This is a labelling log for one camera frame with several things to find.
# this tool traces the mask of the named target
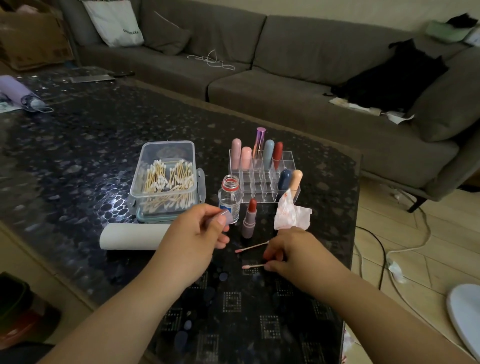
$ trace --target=hand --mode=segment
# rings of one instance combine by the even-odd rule
[[[145,267],[150,276],[181,294],[205,272],[213,249],[223,249],[229,237],[225,217],[218,216],[204,226],[208,218],[222,210],[207,204],[195,205],[179,215],[170,225],[154,256]]]
[[[283,254],[287,257],[282,262]],[[264,252],[265,270],[277,272],[300,290],[329,303],[351,272],[312,234],[300,228],[280,229]]]

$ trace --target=black table top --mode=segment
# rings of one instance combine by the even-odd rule
[[[62,81],[99,73],[83,68],[19,78],[55,111],[0,115],[1,219],[96,304],[152,255],[98,245],[108,223],[136,222],[126,198],[142,145],[193,141],[207,202],[217,204],[231,140],[253,144],[258,126],[142,87]],[[267,126],[267,137],[282,141],[303,171],[296,204],[313,210],[309,231],[350,267],[361,155],[283,128]],[[276,211],[275,204],[259,205],[254,236],[244,241],[238,227],[245,208],[231,243],[215,251],[208,270],[169,310],[149,349],[165,363],[338,363],[343,321],[330,307],[274,273],[241,269],[260,262],[263,248],[234,250],[270,239]]]

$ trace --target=black cable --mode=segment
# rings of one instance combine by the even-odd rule
[[[384,280],[384,270],[385,270],[386,265],[387,265],[387,254],[385,252],[384,245],[382,244],[380,239],[378,239],[377,236],[373,232],[371,232],[370,230],[368,230],[366,228],[362,228],[361,226],[356,226],[356,228],[359,228],[359,229],[365,230],[366,232],[369,232],[378,241],[378,243],[382,247],[382,250],[384,252],[384,263],[382,265],[382,274],[380,275],[380,281],[378,282],[378,289],[381,290],[382,289],[382,281]]]

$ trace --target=paper towel roll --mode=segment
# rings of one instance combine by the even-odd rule
[[[169,224],[108,224],[100,235],[106,250],[156,250]]]

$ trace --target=acrylic lipstick organizer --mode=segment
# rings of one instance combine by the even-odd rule
[[[257,158],[252,158],[248,168],[242,168],[242,159],[238,163],[238,168],[232,167],[232,151],[228,151],[228,170],[230,174],[238,177],[240,181],[240,190],[243,194],[241,203],[247,204],[251,198],[257,200],[257,203],[272,203],[275,202],[278,195],[282,195],[286,190],[278,190],[278,179],[283,170],[295,170],[295,162],[293,154],[290,151],[282,152],[282,159],[278,161],[271,160],[264,166],[262,159],[262,152],[258,154]],[[300,187],[298,188],[293,202],[295,202],[300,195]]]

